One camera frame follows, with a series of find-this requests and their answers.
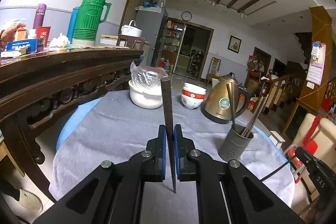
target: purple bottle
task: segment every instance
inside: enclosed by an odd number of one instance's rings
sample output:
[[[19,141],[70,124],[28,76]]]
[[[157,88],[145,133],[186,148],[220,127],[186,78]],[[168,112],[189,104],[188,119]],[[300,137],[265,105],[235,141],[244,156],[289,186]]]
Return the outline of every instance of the purple bottle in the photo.
[[[36,29],[37,27],[41,27],[43,25],[44,13],[46,9],[47,6],[44,3],[40,3],[37,6],[33,29]]]

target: white shoe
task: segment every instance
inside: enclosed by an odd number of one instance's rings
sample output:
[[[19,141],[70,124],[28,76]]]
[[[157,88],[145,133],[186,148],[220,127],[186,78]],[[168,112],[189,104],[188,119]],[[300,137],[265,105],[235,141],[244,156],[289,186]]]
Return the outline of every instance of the white shoe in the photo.
[[[40,199],[33,193],[20,189],[19,204],[27,209],[42,211],[43,206]]]

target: metal screw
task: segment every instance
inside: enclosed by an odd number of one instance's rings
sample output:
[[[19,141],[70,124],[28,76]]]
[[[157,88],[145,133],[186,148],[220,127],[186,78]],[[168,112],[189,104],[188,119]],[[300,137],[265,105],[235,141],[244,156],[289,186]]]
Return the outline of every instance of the metal screw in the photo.
[[[197,149],[191,150],[190,155],[193,157],[198,157],[201,154],[201,152]]]
[[[141,152],[141,156],[145,158],[149,158],[151,155],[152,155],[152,152],[150,152],[149,150],[144,150]]]
[[[233,168],[237,168],[240,166],[240,162],[237,160],[230,160],[230,166]]]
[[[100,164],[100,166],[103,168],[109,168],[111,167],[111,165],[112,165],[112,162],[110,162],[109,160],[103,160]]]

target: wooden column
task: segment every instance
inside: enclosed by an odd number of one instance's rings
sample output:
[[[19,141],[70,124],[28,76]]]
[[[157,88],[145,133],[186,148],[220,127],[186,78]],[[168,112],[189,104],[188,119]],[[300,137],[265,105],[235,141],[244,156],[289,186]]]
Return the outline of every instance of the wooden column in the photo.
[[[325,43],[326,45],[325,63],[324,63],[322,81],[321,85],[320,86],[315,85],[314,89],[308,88],[307,81],[306,80],[304,81],[300,97],[297,99],[295,107],[286,123],[285,128],[282,131],[282,134],[285,134],[285,132],[287,131],[298,106],[305,108],[308,111],[308,113],[312,113],[313,115],[317,115],[320,112],[320,106],[329,79],[331,68],[332,43],[333,43],[332,29],[331,29],[332,19],[323,6],[310,8],[310,13],[312,21],[311,42],[314,43],[316,41],[320,41],[321,43]]]

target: round sticker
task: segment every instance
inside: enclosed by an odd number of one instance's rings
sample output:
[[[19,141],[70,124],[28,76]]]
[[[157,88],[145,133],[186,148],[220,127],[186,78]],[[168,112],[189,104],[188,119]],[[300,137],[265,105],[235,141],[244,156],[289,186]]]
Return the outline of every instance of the round sticker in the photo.
[[[219,106],[222,109],[228,109],[230,106],[230,100],[228,98],[222,98],[219,100]]]

